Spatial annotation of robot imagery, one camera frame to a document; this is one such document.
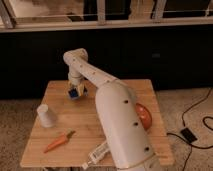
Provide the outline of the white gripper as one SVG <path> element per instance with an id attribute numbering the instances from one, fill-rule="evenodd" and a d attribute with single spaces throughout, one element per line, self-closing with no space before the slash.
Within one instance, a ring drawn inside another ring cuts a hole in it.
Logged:
<path id="1" fill-rule="evenodd" d="M 84 85 L 82 82 L 80 82 L 80 83 L 75 83 L 75 82 L 69 80 L 69 81 L 68 81 L 68 86 L 69 86 L 68 91 L 69 91 L 71 88 L 77 88 L 78 91 L 79 91 L 79 93 L 80 93 L 80 97 L 82 97 L 82 96 L 84 96 L 84 95 L 86 95 L 86 94 L 88 93 L 87 88 L 85 87 L 85 85 Z"/>

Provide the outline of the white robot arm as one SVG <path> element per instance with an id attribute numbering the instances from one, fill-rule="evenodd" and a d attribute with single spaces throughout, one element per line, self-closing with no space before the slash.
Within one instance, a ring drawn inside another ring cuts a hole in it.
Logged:
<path id="1" fill-rule="evenodd" d="M 77 87 L 87 78 L 97 87 L 96 110 L 117 171 L 161 171 L 161 165 L 135 110 L 136 95 L 120 79 L 89 64 L 80 48 L 65 52 L 68 79 Z"/>

